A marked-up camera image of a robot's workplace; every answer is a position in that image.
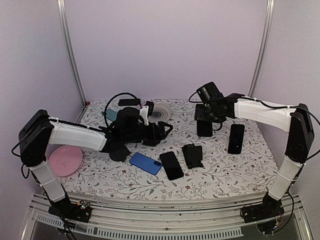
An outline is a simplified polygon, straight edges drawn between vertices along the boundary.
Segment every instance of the white wall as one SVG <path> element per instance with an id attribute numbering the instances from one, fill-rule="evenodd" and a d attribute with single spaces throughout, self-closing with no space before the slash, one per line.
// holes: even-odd
<path id="1" fill-rule="evenodd" d="M 0 9 L 0 239 L 17 240 L 36 189 L 10 152 L 19 130 L 38 109 L 74 121 L 81 104 L 57 2 L 2 0 Z"/>
<path id="2" fill-rule="evenodd" d="M 265 59 L 255 96 L 274 103 L 305 103 L 320 118 L 320 2 L 275 1 Z M 313 121 L 320 148 L 320 128 Z M 288 135 L 262 126 L 277 162 L 282 163 Z M 320 239 L 320 155 L 309 160 L 295 187 L 305 208 L 315 240 Z"/>
<path id="3" fill-rule="evenodd" d="M 65 5 L 88 100 L 119 92 L 186 99 L 209 81 L 224 94 L 249 91 L 266 0 L 68 0 Z"/>

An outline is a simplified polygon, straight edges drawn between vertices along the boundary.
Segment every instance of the pink plastic dish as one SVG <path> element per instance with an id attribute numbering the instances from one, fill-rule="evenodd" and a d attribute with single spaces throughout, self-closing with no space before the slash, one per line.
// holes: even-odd
<path id="1" fill-rule="evenodd" d="M 48 162 L 57 177 L 66 177 L 80 167 L 82 151 L 77 146 L 61 146 L 51 154 Z"/>

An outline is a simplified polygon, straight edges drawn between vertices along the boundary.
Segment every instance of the white cable tie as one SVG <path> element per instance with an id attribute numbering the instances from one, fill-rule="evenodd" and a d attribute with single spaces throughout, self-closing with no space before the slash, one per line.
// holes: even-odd
<path id="1" fill-rule="evenodd" d="M 297 181 L 297 179 L 289 179 L 289 178 L 287 178 L 287 177 L 285 177 L 285 176 L 283 176 L 283 175 L 281 175 L 280 173 L 278 173 L 278 175 L 280 176 L 280 177 L 282 177 L 283 179 L 285 179 L 285 180 L 287 180 L 287 181 L 289 181 L 289 182 L 295 182 L 295 181 Z"/>
<path id="2" fill-rule="evenodd" d="M 39 186 L 40 186 L 40 187 L 43 187 L 43 186 L 45 186 L 45 185 L 48 185 L 48 184 L 54 182 L 56 179 L 57 179 L 57 177 L 55 176 L 54 179 L 52 179 L 52 180 L 50 180 L 50 181 L 48 181 L 48 182 L 46 182 L 46 183 L 44 183 L 44 184 L 39 184 Z"/>

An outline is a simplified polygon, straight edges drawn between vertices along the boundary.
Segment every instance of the white tape roll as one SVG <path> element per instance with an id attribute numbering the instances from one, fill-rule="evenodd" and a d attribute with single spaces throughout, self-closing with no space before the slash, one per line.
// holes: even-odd
<path id="1" fill-rule="evenodd" d="M 155 103 L 153 113 L 149 116 L 149 121 L 156 123 L 159 121 L 167 122 L 171 118 L 172 112 L 168 104 Z"/>

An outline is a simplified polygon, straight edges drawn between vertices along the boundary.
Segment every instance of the table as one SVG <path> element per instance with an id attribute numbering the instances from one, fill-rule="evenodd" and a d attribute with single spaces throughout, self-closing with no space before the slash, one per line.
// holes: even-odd
<path id="1" fill-rule="evenodd" d="M 173 130 L 156 147 L 128 144 L 130 156 L 139 152 L 157 160 L 160 154 L 173 151 L 184 177 L 169 181 L 163 168 L 154 176 L 131 165 L 130 156 L 125 162 L 115 162 L 107 153 L 84 148 L 82 166 L 74 174 L 60 178 L 66 191 L 135 200 L 199 200 L 263 193 L 273 183 L 278 167 L 254 121 L 228 119 L 212 137 L 198 137 L 195 104 L 176 99 L 152 101 L 170 106 L 172 116 L 168 123 L 173 125 Z M 92 101 L 80 123 L 104 126 L 102 112 L 107 102 Z M 110 105 L 116 111 L 121 109 L 117 102 Z M 228 154 L 226 150 L 231 124 L 245 125 L 242 152 L 238 155 Z M 187 168 L 181 147 L 191 143 L 202 146 L 203 167 Z"/>

